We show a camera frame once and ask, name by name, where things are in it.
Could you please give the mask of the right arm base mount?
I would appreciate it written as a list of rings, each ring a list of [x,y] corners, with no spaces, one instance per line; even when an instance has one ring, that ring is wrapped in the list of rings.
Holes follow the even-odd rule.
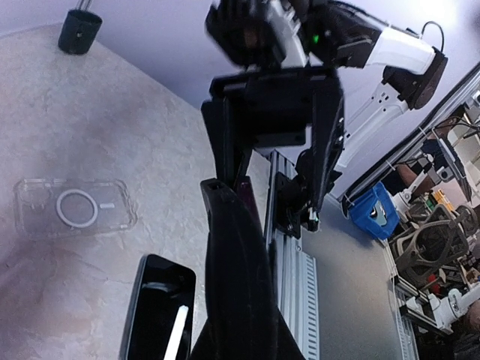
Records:
[[[320,213],[323,198],[335,186],[336,180],[342,175],[335,170],[335,165],[341,151],[334,150],[328,157],[327,177],[320,179],[323,189],[319,196],[314,196],[314,155],[311,149],[306,149],[298,156],[294,178],[287,178],[279,173],[276,175],[276,205],[274,225],[287,236],[301,238],[301,228],[314,233],[319,227],[318,214]]]

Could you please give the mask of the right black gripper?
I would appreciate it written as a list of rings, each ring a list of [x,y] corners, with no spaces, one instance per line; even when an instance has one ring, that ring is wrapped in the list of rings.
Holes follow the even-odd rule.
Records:
[[[307,204],[320,210],[344,148],[344,92],[336,70],[295,67],[217,77],[201,113],[216,178],[236,188],[251,149],[309,145],[299,157]]]

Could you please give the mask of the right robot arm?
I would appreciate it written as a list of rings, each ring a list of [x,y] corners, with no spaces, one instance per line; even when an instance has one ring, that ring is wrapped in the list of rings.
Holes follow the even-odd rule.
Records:
[[[434,95],[443,51],[345,1],[219,1],[205,30],[240,68],[201,112],[217,179],[229,187],[255,149],[302,146],[289,209],[319,211],[378,131]]]

